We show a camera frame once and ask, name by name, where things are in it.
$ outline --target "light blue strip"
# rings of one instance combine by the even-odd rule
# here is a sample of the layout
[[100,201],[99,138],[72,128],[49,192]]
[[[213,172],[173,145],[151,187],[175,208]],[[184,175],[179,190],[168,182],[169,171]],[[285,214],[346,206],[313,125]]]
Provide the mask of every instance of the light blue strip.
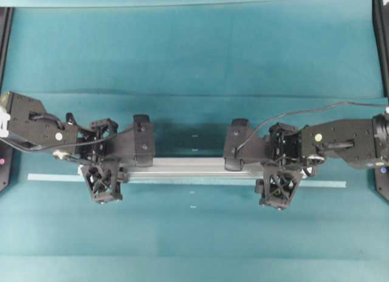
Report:
[[[84,182],[82,176],[71,174],[28,174],[29,181],[51,182]],[[224,186],[254,186],[253,179],[221,179],[221,178],[155,178],[133,180],[132,184],[169,184],[169,185],[224,185]],[[346,188],[346,181],[312,181],[302,180],[301,187],[312,188]]]

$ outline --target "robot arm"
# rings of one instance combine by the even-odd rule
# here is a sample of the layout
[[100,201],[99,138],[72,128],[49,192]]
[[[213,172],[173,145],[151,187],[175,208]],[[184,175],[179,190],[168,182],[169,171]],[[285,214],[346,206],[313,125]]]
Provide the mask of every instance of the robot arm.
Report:
[[[317,167],[329,157],[340,157],[354,168],[388,167],[389,115],[386,113],[372,119],[345,119],[302,129],[277,123],[265,137],[256,136],[258,129],[271,120],[338,105],[385,106],[340,102],[285,113],[254,130],[248,120],[235,119],[227,128],[224,168],[241,171],[245,165],[257,163],[258,173],[263,172],[255,187],[261,194],[260,204],[282,210],[291,203],[300,181],[314,176]],[[149,117],[135,115],[133,118],[133,123],[121,132],[118,124],[110,119],[82,127],[71,113],[62,122],[49,114],[39,100],[7,92],[0,98],[0,139],[23,152],[45,151],[56,159],[79,164],[93,201],[119,201],[122,199],[120,184],[128,181],[130,169],[152,166],[155,156]],[[376,175],[377,182],[386,184],[389,179]],[[389,201],[389,186],[379,193]]]
[[239,171],[247,163],[263,166],[263,179],[255,191],[260,204],[285,209],[303,177],[314,176],[317,166],[329,157],[340,157],[348,165],[380,168],[389,165],[389,115],[372,119],[346,119],[298,129],[277,123],[269,135],[253,137],[239,150],[253,130],[249,121],[235,119],[228,127],[224,147],[226,170]]
[[45,151],[56,159],[80,164],[93,201],[122,199],[120,184],[128,167],[153,164],[153,125],[147,115],[135,115],[133,123],[117,132],[110,119],[81,127],[71,113],[66,121],[49,114],[39,100],[7,92],[1,96],[0,137],[24,151]]

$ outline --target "black cable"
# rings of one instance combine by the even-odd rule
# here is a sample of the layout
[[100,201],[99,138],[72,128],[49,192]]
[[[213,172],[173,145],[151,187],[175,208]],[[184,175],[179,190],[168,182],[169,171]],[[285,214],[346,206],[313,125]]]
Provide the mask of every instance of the black cable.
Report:
[[53,150],[53,149],[56,149],[56,148],[66,148],[66,147],[73,147],[73,146],[92,145],[92,144],[96,144],[96,143],[100,143],[100,142],[104,142],[104,141],[107,141],[109,139],[112,139],[112,138],[116,137],[117,134],[119,134],[119,133],[115,133],[115,134],[112,134],[110,136],[107,136],[107,137],[104,137],[104,138],[101,138],[101,139],[97,139],[97,140],[93,140],[93,141],[88,141],[88,142],[52,145],[52,146],[46,146],[46,147],[42,147],[42,148],[25,148],[25,147],[23,147],[21,145],[18,145],[16,143],[13,143],[12,141],[9,141],[9,140],[1,138],[1,137],[0,137],[0,140],[3,141],[4,143],[6,143],[7,145],[9,145],[10,147],[16,149],[16,150],[20,150],[20,151],[22,151],[24,153],[34,153],[34,152],[37,152],[37,151]]
[[287,112],[284,114],[280,114],[278,116],[271,117],[267,119],[266,121],[260,123],[253,132],[250,133],[250,135],[247,137],[245,141],[243,141],[236,149],[235,154],[238,153],[239,150],[241,150],[249,141],[250,139],[266,124],[268,124],[271,121],[274,121],[276,119],[280,119],[286,116],[292,116],[292,115],[301,115],[301,114],[310,114],[310,113],[318,113],[327,111],[329,109],[342,106],[342,105],[350,105],[350,106],[366,106],[366,107],[376,107],[376,108],[386,108],[388,105],[381,105],[381,104],[369,104],[369,103],[356,103],[354,101],[339,101],[337,103],[334,103],[332,105],[322,107],[322,108],[316,108],[316,109],[308,109],[308,110],[300,110],[300,111],[293,111],[293,112]]
[[33,121],[46,119],[50,121],[54,121],[57,124],[58,129],[63,130],[64,126],[62,125],[61,119],[59,119],[57,116],[49,113],[40,113],[40,114],[30,114],[30,119]]

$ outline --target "silver rod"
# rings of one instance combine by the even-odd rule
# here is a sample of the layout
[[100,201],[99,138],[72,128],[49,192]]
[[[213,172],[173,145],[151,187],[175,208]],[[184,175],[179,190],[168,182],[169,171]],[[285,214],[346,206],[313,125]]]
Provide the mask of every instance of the silver rod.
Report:
[[258,179],[263,176],[259,163],[245,165],[242,171],[226,171],[222,157],[157,157],[152,167],[127,169],[130,181],[212,177],[220,179]]

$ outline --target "teal background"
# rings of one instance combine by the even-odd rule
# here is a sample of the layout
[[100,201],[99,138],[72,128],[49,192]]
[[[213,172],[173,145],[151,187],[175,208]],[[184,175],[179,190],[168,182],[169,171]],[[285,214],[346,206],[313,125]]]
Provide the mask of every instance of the teal background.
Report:
[[[124,128],[147,113],[159,157],[221,156],[237,117],[255,125],[340,100],[387,103],[371,0],[16,9],[6,90],[82,125],[110,117]],[[379,112],[341,107],[284,121]],[[27,181],[76,172],[50,155],[15,153],[0,193],[1,281],[389,279],[389,206],[372,171],[329,160],[315,179],[347,188],[301,188],[283,212],[259,207],[250,187],[123,185],[123,202],[101,206],[82,183]]]

